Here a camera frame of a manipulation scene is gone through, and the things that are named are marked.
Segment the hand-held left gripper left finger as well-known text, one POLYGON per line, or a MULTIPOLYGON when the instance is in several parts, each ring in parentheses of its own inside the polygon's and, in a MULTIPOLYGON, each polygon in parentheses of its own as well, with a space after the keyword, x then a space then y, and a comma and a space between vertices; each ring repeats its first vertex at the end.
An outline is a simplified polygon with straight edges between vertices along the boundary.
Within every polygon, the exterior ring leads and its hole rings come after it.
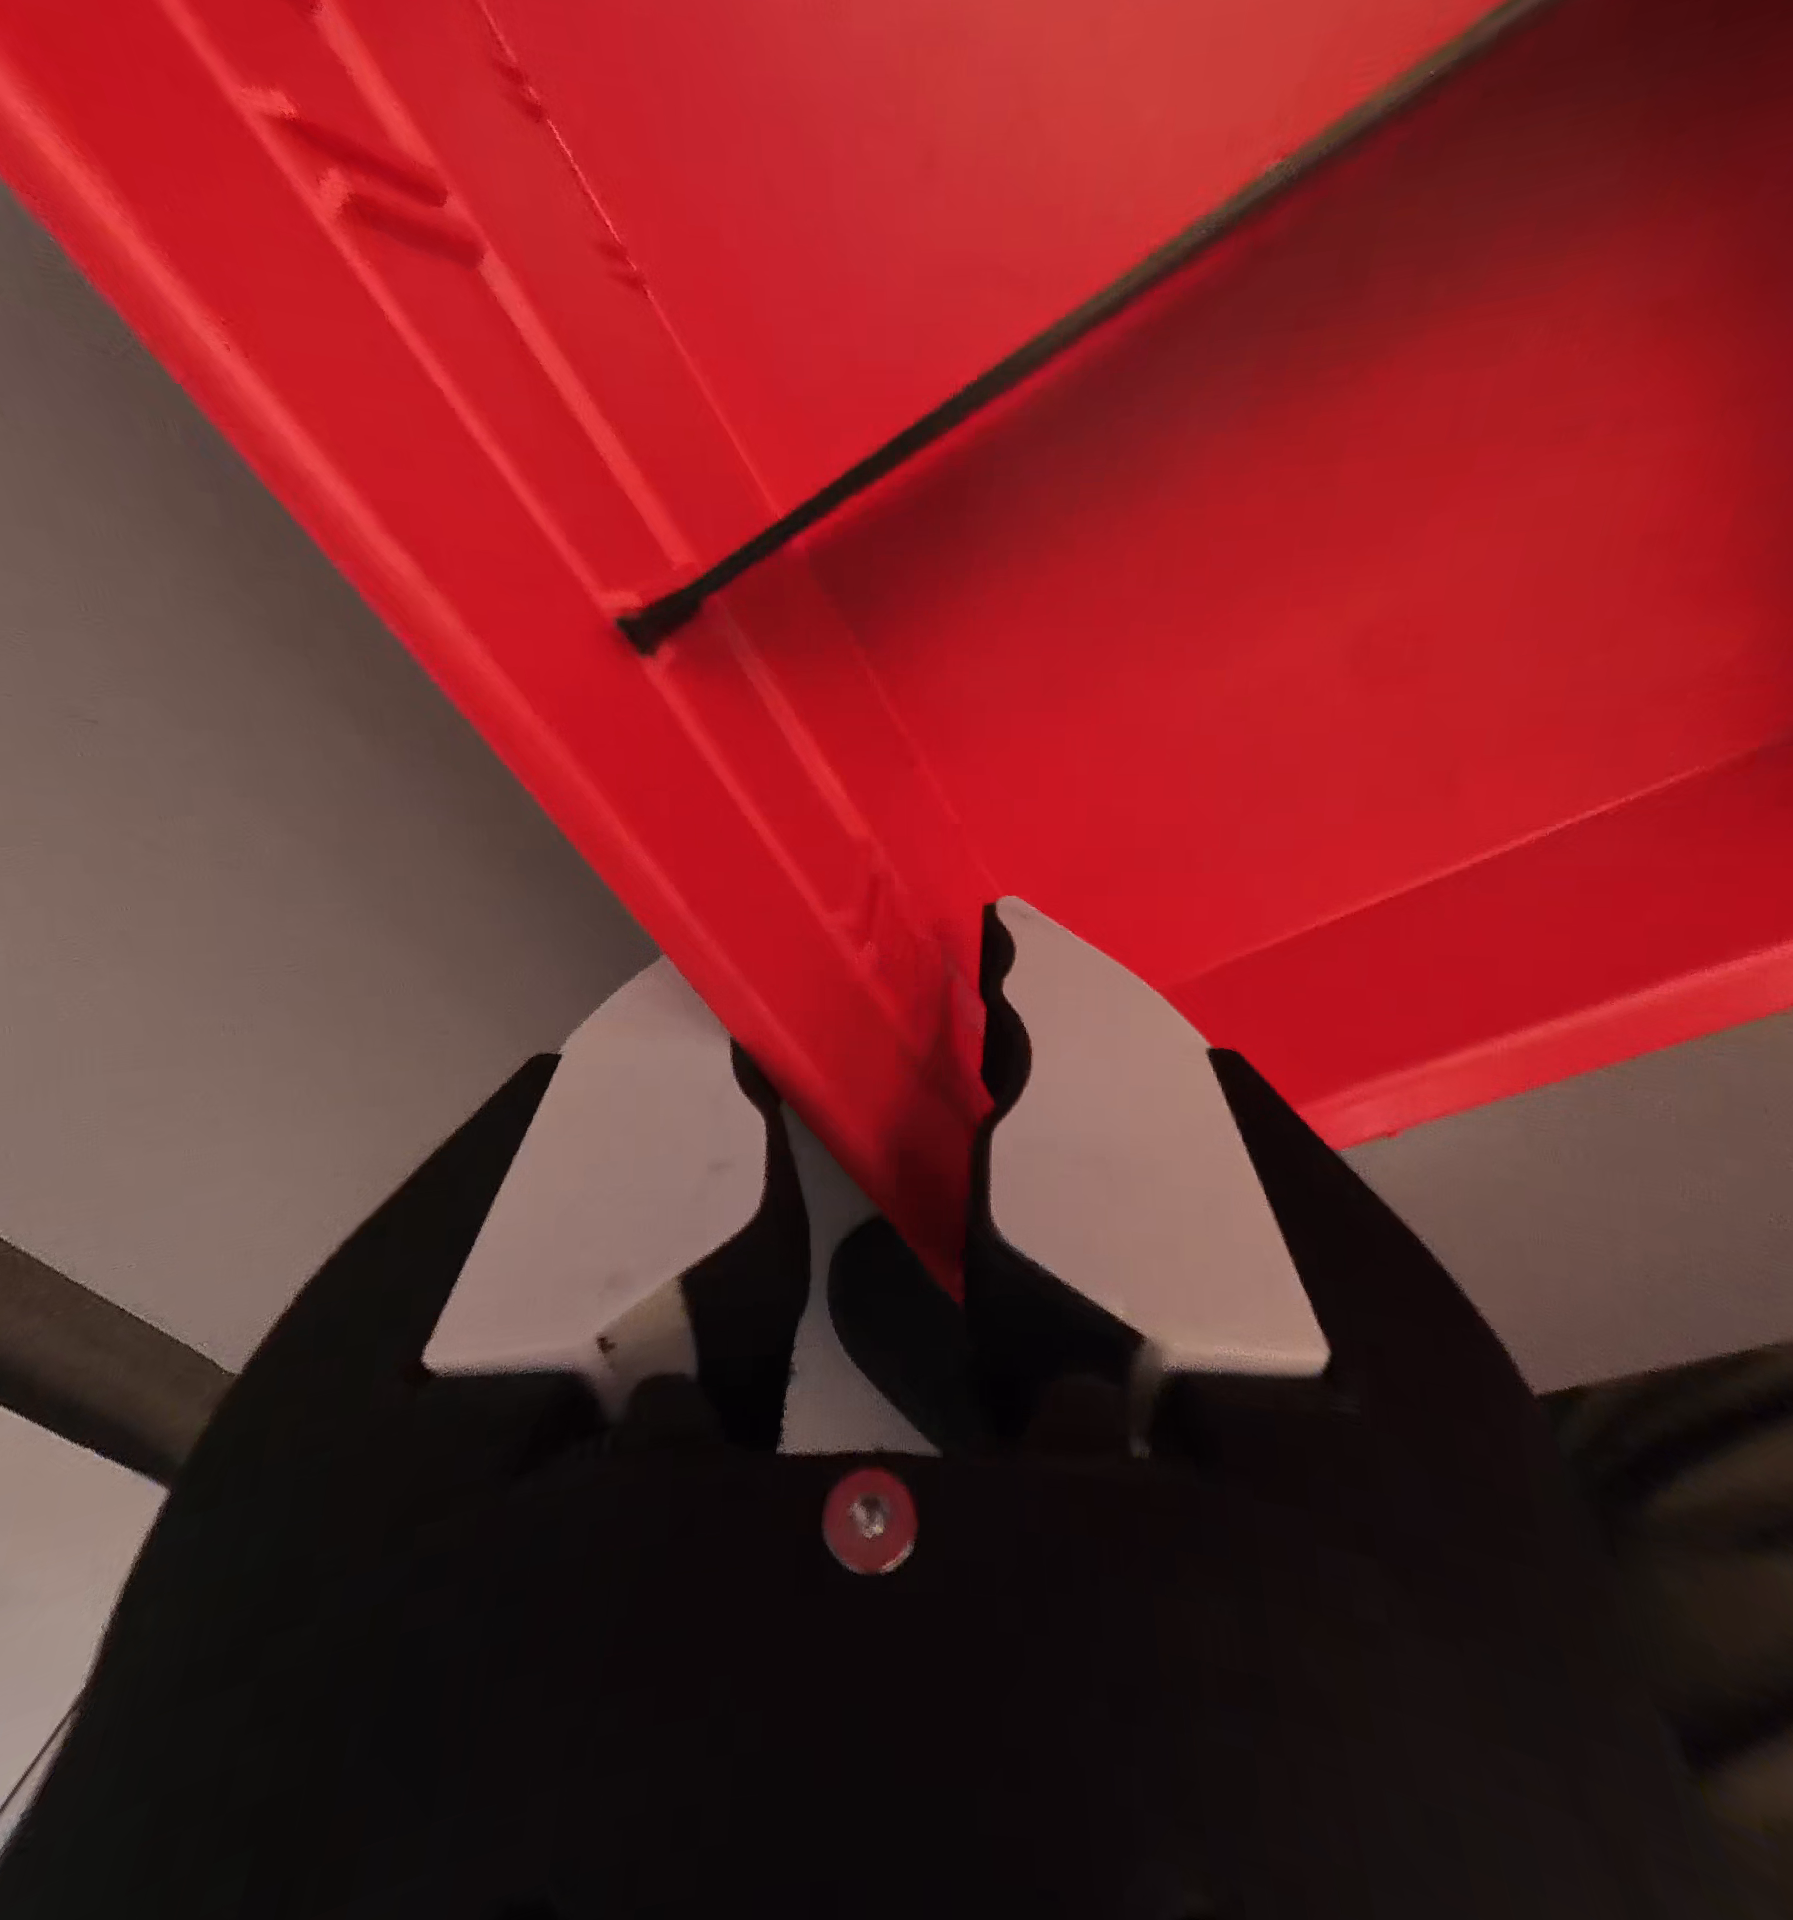
POLYGON ((810 1289, 783 1101, 661 960, 560 1047, 423 1361, 572 1373, 609 1416, 684 1378, 732 1444, 779 1449, 810 1289))

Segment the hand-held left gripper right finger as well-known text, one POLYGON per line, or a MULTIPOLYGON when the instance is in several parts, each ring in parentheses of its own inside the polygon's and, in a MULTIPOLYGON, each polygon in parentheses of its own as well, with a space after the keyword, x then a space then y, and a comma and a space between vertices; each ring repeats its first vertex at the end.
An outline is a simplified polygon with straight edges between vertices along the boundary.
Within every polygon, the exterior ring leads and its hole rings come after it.
POLYGON ((1330 1340, 1212 1044, 1027 899, 985 909, 987 1015, 963 1236, 997 1436, 1078 1382, 1146 1449, 1174 1405, 1324 1405, 1330 1340))

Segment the red plastic bin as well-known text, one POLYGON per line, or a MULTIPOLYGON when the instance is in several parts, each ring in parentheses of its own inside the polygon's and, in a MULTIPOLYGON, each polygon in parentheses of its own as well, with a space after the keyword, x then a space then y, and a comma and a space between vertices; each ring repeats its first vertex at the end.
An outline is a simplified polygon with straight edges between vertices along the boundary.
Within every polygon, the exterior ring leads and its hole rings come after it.
POLYGON ((1793 1006, 1793 4, 0 2, 0 178, 957 1271, 980 902, 1333 1145, 1793 1006))

